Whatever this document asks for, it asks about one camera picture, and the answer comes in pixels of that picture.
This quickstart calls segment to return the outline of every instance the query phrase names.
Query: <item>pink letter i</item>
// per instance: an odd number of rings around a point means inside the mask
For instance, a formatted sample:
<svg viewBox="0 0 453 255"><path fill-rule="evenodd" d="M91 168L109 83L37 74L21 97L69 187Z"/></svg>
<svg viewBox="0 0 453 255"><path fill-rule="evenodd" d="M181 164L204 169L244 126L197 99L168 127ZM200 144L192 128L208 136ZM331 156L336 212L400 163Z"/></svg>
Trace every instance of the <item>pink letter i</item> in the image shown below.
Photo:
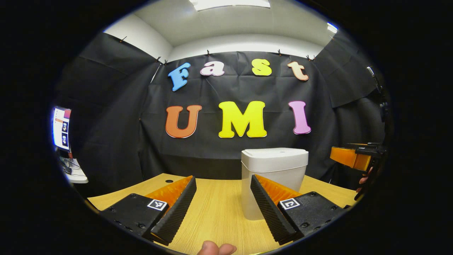
<svg viewBox="0 0 453 255"><path fill-rule="evenodd" d="M307 134L311 132L311 128L307 125L307 119L305 117L305 102L292 101L288 103L289 107L293 109L294 120L296 121L296 127L293 132L297 134Z"/></svg>

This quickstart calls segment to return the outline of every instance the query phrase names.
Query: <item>monitor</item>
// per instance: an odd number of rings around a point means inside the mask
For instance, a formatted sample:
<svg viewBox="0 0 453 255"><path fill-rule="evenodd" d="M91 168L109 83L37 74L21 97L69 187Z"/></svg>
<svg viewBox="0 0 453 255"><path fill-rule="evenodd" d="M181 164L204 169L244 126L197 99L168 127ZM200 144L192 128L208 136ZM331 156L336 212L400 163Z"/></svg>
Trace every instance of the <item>monitor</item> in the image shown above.
<svg viewBox="0 0 453 255"><path fill-rule="evenodd" d="M71 115L71 109L54 106L52 112L53 144L58 147L59 150L70 152L69 117Z"/></svg>

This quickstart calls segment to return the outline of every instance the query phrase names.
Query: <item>blue letter f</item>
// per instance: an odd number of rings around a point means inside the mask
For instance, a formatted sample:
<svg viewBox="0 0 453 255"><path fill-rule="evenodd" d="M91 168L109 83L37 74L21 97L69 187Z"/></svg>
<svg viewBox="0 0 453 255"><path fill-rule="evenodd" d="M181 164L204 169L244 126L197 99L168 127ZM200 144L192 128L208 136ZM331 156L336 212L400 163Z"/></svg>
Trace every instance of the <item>blue letter f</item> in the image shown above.
<svg viewBox="0 0 453 255"><path fill-rule="evenodd" d="M184 86L187 83L187 80L184 80L183 77L187 78L187 76L189 75L189 72L186 69L189 67L190 64L186 62L169 73L169 77L171 77L173 81L173 91L178 90L180 87Z"/></svg>

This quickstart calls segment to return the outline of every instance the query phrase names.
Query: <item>black fabric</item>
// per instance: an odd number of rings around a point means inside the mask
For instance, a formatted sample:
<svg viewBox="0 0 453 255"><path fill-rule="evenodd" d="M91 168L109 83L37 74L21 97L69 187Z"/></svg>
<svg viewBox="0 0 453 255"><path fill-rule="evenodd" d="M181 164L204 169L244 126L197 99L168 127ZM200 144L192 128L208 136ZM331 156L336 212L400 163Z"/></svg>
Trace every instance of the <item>black fabric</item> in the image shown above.
<svg viewBox="0 0 453 255"><path fill-rule="evenodd" d="M376 83L366 69L373 64L341 29L313 62L326 80L334 108L366 97L376 89Z"/></svg>
<svg viewBox="0 0 453 255"><path fill-rule="evenodd" d="M55 104L72 109L69 142L97 196L143 181L138 157L140 108L158 63L101 33L66 65Z"/></svg>
<svg viewBox="0 0 453 255"><path fill-rule="evenodd" d="M253 59L270 62L270 76L255 76ZM225 64L222 76L202 76L200 69L210 61ZM308 81L298 80L288 63L297 61L305 67ZM172 91L168 74L188 62L186 85ZM253 148L292 147L309 151L306 174L323 181L333 179L335 161L329 158L332 146L346 142L379 141L383 137L377 102L362 98L333 109L323 75L313 61L296 56L264 52L228 52L179 59L161 65L152 83L141 115L140 162L145 178L166 172L195 175L208 179L240 179L241 151ZM219 103L233 101L243 113L251 101L265 103L263 109L266 137L250 138L237 133L233 138L219 138L222 110ZM294 134L294 114L288 103L304 101L308 134ZM188 123L189 105L201 105L195 133L184 139L170 137L165 131L166 108L182 106L178 126Z"/></svg>

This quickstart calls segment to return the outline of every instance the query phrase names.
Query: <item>hand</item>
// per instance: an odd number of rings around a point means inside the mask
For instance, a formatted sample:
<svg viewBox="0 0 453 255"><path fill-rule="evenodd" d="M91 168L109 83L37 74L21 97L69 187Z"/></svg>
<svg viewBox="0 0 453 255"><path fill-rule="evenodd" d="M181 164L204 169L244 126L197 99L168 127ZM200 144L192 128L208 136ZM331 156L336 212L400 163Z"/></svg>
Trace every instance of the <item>hand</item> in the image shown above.
<svg viewBox="0 0 453 255"><path fill-rule="evenodd" d="M220 248L213 241L204 241L197 255L231 255L237 250L236 246L223 244Z"/></svg>
<svg viewBox="0 0 453 255"><path fill-rule="evenodd" d="M363 184L363 183L365 183L365 182L368 180L368 176L370 175L371 170L373 170L373 167L370 168L370 170L368 171L368 174L367 174L365 177L362 177L362 178L359 180L359 184ZM362 189L361 187L358 188L358 189L356 190L356 193L359 193L361 189Z"/></svg>

